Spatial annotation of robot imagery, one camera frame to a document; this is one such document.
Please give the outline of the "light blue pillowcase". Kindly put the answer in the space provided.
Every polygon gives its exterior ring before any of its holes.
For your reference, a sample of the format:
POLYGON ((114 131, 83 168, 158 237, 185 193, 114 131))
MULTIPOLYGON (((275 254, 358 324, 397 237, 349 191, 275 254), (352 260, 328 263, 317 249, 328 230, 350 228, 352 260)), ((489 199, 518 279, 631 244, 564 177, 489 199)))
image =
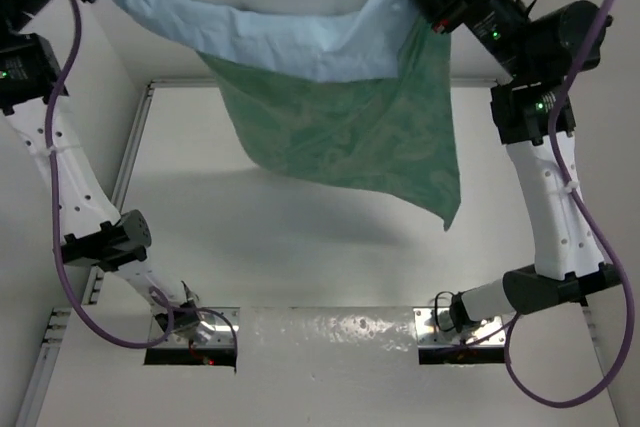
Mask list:
POLYGON ((112 0, 213 73, 248 157, 275 174, 397 197, 450 226, 461 203, 451 42, 410 0, 334 15, 112 0))

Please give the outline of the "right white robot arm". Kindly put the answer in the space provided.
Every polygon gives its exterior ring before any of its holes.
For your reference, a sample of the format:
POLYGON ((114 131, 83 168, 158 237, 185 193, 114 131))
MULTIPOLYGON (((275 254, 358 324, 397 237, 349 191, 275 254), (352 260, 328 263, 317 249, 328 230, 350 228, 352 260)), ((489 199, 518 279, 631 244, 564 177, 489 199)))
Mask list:
POLYGON ((412 0, 432 30, 467 27, 508 73, 491 91, 491 113, 523 193, 534 239, 530 266, 455 294, 437 318, 466 333, 482 321, 530 314, 616 285, 593 231, 562 176, 575 156, 575 118, 561 85, 595 20, 597 6, 572 2, 531 20, 522 0, 412 0))

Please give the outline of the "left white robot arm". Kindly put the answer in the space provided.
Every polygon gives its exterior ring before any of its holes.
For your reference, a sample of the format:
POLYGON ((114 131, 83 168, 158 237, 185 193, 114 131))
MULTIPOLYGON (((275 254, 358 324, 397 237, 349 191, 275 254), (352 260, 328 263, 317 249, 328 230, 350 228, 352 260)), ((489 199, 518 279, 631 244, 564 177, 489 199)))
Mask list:
POLYGON ((138 210, 121 213, 100 187, 67 111, 66 79, 79 53, 79 5, 69 0, 73 38, 59 62, 43 36, 24 27, 52 0, 1 0, 1 115, 19 136, 51 190, 53 254, 58 278, 73 310, 102 339, 146 349, 170 336, 195 341, 202 319, 186 286, 164 281, 148 263, 152 239, 138 210), (119 339, 99 327, 74 294, 69 266, 98 267, 126 281, 151 307, 162 330, 155 340, 119 339))

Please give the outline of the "aluminium table frame rail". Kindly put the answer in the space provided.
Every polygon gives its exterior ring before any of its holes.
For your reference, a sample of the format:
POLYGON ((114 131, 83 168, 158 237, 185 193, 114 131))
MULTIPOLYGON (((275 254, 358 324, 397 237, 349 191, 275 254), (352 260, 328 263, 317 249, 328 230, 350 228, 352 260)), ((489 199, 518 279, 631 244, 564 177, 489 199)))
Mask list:
MULTIPOLYGON (((155 94, 145 90, 132 124, 116 186, 106 194, 121 213, 155 94)), ((472 327, 490 315, 530 314, 583 297, 588 280, 602 262, 596 233, 580 207, 574 165, 573 121, 550 133, 540 145, 528 141, 507 145, 516 168, 534 236, 533 265, 506 273, 498 281, 457 294, 450 310, 455 329, 472 327)))

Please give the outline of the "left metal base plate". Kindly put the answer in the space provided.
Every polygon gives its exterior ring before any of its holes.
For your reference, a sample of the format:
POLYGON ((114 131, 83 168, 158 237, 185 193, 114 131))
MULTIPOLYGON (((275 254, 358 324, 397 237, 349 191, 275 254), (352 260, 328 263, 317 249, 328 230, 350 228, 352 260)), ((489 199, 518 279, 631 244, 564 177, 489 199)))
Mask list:
POLYGON ((240 309, 237 307, 211 307, 223 318, 211 313, 197 313, 198 323, 177 326, 159 348, 187 348, 190 341, 199 349, 233 349, 231 330, 239 333, 240 309))

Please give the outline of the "metal base plate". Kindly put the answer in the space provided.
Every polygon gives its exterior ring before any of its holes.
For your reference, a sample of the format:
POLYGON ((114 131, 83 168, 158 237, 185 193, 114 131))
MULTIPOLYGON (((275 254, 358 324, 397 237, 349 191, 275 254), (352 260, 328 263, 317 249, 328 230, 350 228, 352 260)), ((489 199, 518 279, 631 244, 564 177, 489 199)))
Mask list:
POLYGON ((233 349, 231 330, 239 333, 240 309, 237 307, 211 307, 223 318, 211 313, 197 313, 198 323, 177 326, 159 348, 187 348, 190 341, 199 349, 233 349))
POLYGON ((417 345, 421 349, 502 347, 505 327, 500 317, 482 320, 458 332, 449 315, 448 307, 427 306, 413 309, 417 345))

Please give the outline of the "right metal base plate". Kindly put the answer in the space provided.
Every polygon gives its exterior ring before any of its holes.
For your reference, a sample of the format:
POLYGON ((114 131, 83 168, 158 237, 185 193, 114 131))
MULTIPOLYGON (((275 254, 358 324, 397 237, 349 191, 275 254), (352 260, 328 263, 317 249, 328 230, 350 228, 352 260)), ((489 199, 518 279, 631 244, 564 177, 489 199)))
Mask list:
POLYGON ((482 320, 458 332, 449 315, 448 307, 427 306, 413 309, 417 345, 421 349, 502 347, 505 327, 500 317, 482 320))

